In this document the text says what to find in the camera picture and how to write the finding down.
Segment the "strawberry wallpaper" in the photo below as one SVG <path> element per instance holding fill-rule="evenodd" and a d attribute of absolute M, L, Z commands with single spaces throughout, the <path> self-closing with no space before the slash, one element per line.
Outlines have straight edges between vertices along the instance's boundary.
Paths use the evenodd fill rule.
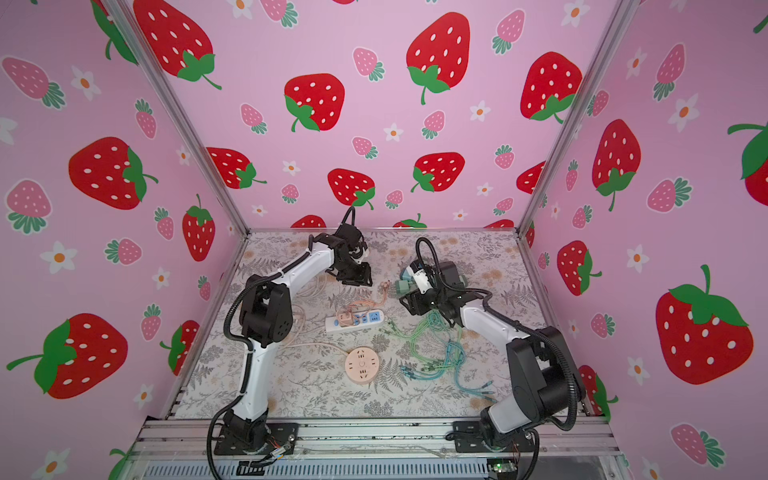
<path fill-rule="evenodd" d="M 758 478 L 768 12 L 641 3 L 528 240 L 634 478 Z"/>
<path fill-rule="evenodd" d="M 112 479 L 238 239 L 101 3 L 6 6 L 3 478 Z"/>
<path fill-rule="evenodd" d="M 614 1 L 132 5 L 252 228 L 511 227 Z"/>

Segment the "round pink power strip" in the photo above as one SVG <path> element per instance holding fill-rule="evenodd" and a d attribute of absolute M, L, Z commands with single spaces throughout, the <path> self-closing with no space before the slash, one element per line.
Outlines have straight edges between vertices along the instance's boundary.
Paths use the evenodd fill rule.
<path fill-rule="evenodd" d="M 367 346 L 360 346 L 346 356 L 346 374 L 358 385 L 367 385 L 379 373 L 379 356 Z"/>

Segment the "power strip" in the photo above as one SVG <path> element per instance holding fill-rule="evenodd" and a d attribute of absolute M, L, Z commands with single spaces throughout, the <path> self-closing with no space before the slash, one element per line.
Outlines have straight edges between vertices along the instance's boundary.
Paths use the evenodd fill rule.
<path fill-rule="evenodd" d="M 342 319 L 341 323 L 339 323 L 338 317 L 329 316 L 326 318 L 326 332 L 351 332 L 353 330 L 378 326 L 382 323 L 384 323 L 384 312 L 378 309 L 370 310 L 369 312 L 352 313 L 346 322 Z"/>

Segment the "floral tablecloth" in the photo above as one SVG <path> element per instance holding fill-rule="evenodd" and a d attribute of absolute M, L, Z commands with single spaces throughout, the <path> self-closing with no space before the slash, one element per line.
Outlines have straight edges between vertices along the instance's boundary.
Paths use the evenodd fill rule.
<path fill-rule="evenodd" d="M 426 236 L 435 244 L 440 260 L 452 260 L 464 273 L 470 286 L 494 292 L 492 305 L 524 324 L 545 326 L 531 282 L 520 257 L 515 238 L 509 232 L 368 230 L 363 232 L 369 246 L 368 261 L 372 267 L 373 287 L 344 286 L 323 274 L 312 280 L 293 300 L 294 312 L 300 306 L 306 324 L 294 343 L 332 343 L 346 351 L 358 346 L 373 348 L 379 355 L 379 374 L 372 383 L 352 383 L 344 371 L 345 356 L 328 346 L 281 348 L 270 379 L 270 417 L 434 417 L 477 416 L 490 405 L 482 397 L 457 388 L 453 372 L 440 379 L 406 378 L 401 366 L 421 368 L 412 357 L 406 341 L 391 334 L 386 325 L 392 320 L 398 328 L 410 333 L 422 317 L 411 316 L 396 297 L 395 280 L 414 256 L 416 238 Z M 240 267 L 230 285 L 203 352 L 187 384 L 175 417 L 209 419 L 231 401 L 240 386 L 243 346 L 227 340 L 223 319 L 246 279 L 255 273 L 266 275 L 306 248 L 307 232 L 252 233 Z M 381 326 L 353 332 L 326 334 L 325 318 L 336 314 L 355 298 L 382 299 L 381 285 L 391 281 L 386 303 L 381 309 L 385 322 Z M 287 343 L 299 329 L 302 320 L 295 317 Z M 239 332 L 237 321 L 233 330 Z M 465 387 L 477 388 L 489 380 L 486 389 L 492 397 L 503 399 L 510 393 L 509 370 L 505 353 L 477 333 L 464 330 L 461 344 L 466 362 L 459 381 Z M 432 358 L 445 357 L 445 345 L 430 332 L 422 335 L 418 353 Z"/>

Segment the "white flower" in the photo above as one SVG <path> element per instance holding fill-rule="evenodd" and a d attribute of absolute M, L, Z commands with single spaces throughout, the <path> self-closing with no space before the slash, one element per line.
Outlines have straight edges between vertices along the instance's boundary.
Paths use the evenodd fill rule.
<path fill-rule="evenodd" d="M 18 125 L 10 118 L 0 118 L 0 141 L 8 145 L 13 145 L 13 137 L 11 136 L 11 130 Z"/>
<path fill-rule="evenodd" d="M 650 378 L 650 373 L 643 368 L 643 359 L 638 358 L 637 360 L 633 360 L 632 357 L 628 356 L 627 360 L 629 361 L 627 375 L 633 376 L 634 379 L 637 380 L 638 385 L 643 385 L 643 379 Z"/>
<path fill-rule="evenodd" d="M 578 337 L 578 333 L 580 330 L 576 326 L 575 320 L 568 320 L 568 331 L 571 332 L 571 335 L 576 338 Z"/>
<path fill-rule="evenodd" d="M 688 0 L 672 0 L 672 3 L 670 3 L 670 8 L 677 7 L 677 11 L 682 12 L 686 3 L 688 3 Z"/>
<path fill-rule="evenodd" d="M 67 471 L 67 464 L 64 461 L 69 455 L 69 449 L 64 450 L 61 453 L 48 452 L 45 454 L 45 464 L 42 467 L 35 470 L 32 474 L 32 478 L 42 478 L 42 480 L 51 480 L 54 475 L 64 473 Z"/>
<path fill-rule="evenodd" d="M 664 480 L 659 475 L 659 464 L 650 463 L 643 457 L 643 476 L 648 480 Z"/>
<path fill-rule="evenodd" d="M 477 105 L 470 107 L 469 111 L 472 112 L 472 116 L 469 120 L 485 121 L 485 114 L 491 111 L 491 108 L 485 106 L 485 100 L 481 100 Z"/>
<path fill-rule="evenodd" d="M 181 148 L 176 150 L 176 155 L 179 156 L 179 164 L 181 165 L 190 164 L 190 155 L 189 153 L 187 153 L 187 149 L 184 145 L 181 145 Z"/>
<path fill-rule="evenodd" d="M 77 254 L 78 251 L 74 248 L 65 249 L 61 242 L 56 241 L 53 244 L 53 251 L 41 253 L 40 258 L 46 262 L 50 262 L 51 273 L 56 273 L 62 268 L 65 270 L 74 270 L 74 262 L 72 259 Z"/>
<path fill-rule="evenodd" d="M 637 49 L 634 57 L 627 60 L 627 78 L 632 76 L 637 77 L 640 74 L 640 66 L 643 64 L 647 56 L 647 53 L 643 53 L 639 48 Z"/>
<path fill-rule="evenodd" d="M 144 407 L 144 403 L 152 401 L 153 388 L 154 385 L 146 386 L 143 383 L 141 384 L 141 390 L 139 390 L 139 393 L 134 397 L 134 402 L 139 405 L 139 410 Z"/>
<path fill-rule="evenodd" d="M 169 286 L 168 279 L 170 278 L 170 272 L 163 270 L 163 267 L 157 269 L 157 274 L 152 276 L 152 280 L 157 282 L 157 289 L 161 289 L 164 286 Z"/>
<path fill-rule="evenodd" d="M 83 94 L 88 100 L 93 100 L 94 95 L 101 94 L 101 89 L 94 83 L 94 75 L 92 72 L 81 72 L 79 68 L 72 65 L 72 86 L 78 90 L 82 90 Z"/>
<path fill-rule="evenodd" d="M 491 190 L 493 190 L 493 187 L 489 187 L 488 182 L 485 182 L 478 187 L 478 196 L 485 195 L 487 197 L 488 194 L 491 193 Z"/>
<path fill-rule="evenodd" d="M 563 9 L 565 10 L 565 16 L 560 25 L 565 26 L 570 23 L 574 27 L 578 27 L 581 16 L 589 12 L 589 5 L 584 5 L 584 0 L 576 0 L 573 3 L 566 3 Z"/>
<path fill-rule="evenodd" d="M 250 14 L 250 6 L 253 5 L 253 0 L 227 0 L 227 3 L 232 5 L 232 15 L 235 18 L 243 16 L 249 20 L 253 19 Z"/>
<path fill-rule="evenodd" d="M 296 172 L 300 172 L 301 169 L 296 166 L 295 161 L 292 161 L 290 163 L 283 161 L 283 171 L 288 172 L 291 177 L 295 177 Z"/>
<path fill-rule="evenodd" d="M 400 135 L 402 135 L 402 130 L 397 128 L 397 124 L 392 124 L 391 127 L 385 128 L 384 133 L 386 134 L 386 140 L 394 140 L 394 141 L 400 141 Z"/>
<path fill-rule="evenodd" d="M 634 267 L 638 273 L 643 271 L 643 264 L 650 260 L 650 258 L 643 255 L 642 245 L 638 245 L 634 250 L 627 248 L 627 255 L 629 256 L 629 261 L 627 261 L 627 268 Z"/>
<path fill-rule="evenodd" d="M 694 96 L 689 98 L 688 101 L 679 98 L 675 103 L 675 112 L 672 114 L 670 119 L 667 120 L 667 123 L 677 124 L 678 133 L 683 131 L 685 124 L 688 123 L 689 120 L 693 120 L 699 117 L 699 111 L 694 108 L 698 99 L 699 94 L 694 94 Z"/>

